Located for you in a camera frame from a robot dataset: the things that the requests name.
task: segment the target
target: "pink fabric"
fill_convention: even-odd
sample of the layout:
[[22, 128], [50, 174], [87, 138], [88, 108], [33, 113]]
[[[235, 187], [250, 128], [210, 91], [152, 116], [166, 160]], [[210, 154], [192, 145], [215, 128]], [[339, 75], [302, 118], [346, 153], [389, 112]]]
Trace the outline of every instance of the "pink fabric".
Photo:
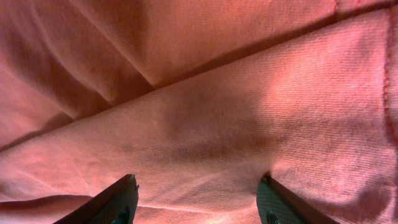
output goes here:
[[267, 171], [339, 222], [396, 222], [393, 5], [1, 1], [1, 223], [127, 173], [136, 223], [259, 223]]

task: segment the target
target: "fabric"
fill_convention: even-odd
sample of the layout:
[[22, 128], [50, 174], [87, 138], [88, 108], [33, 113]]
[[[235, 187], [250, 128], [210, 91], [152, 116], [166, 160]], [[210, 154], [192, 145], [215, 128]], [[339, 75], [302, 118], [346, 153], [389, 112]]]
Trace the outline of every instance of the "fabric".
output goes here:
[[265, 172], [338, 222], [398, 222], [394, 4], [1, 1], [1, 223], [129, 173], [136, 223], [260, 223]]

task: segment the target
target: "garment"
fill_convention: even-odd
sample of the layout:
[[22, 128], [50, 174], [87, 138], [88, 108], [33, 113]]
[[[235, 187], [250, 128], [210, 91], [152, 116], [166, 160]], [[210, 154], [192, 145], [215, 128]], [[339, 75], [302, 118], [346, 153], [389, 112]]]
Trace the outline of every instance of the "garment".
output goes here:
[[132, 173], [137, 223], [259, 223], [268, 171], [339, 222], [396, 222], [396, 15], [1, 1], [1, 222], [54, 222]]

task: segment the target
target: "red fabric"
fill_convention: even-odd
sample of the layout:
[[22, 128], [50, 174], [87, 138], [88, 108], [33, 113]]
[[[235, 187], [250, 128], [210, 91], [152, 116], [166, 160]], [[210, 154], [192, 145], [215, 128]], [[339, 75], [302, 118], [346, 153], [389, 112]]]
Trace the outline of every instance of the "red fabric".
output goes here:
[[393, 5], [1, 1], [1, 222], [132, 173], [137, 223], [259, 223], [267, 171], [339, 222], [396, 222]]

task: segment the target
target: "cloth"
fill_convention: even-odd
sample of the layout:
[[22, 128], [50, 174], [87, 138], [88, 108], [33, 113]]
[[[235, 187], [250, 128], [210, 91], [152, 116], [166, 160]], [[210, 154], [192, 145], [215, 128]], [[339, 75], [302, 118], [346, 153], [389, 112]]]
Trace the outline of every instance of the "cloth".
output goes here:
[[394, 1], [0, 2], [0, 221], [124, 174], [136, 223], [260, 223], [265, 172], [341, 223], [396, 223]]

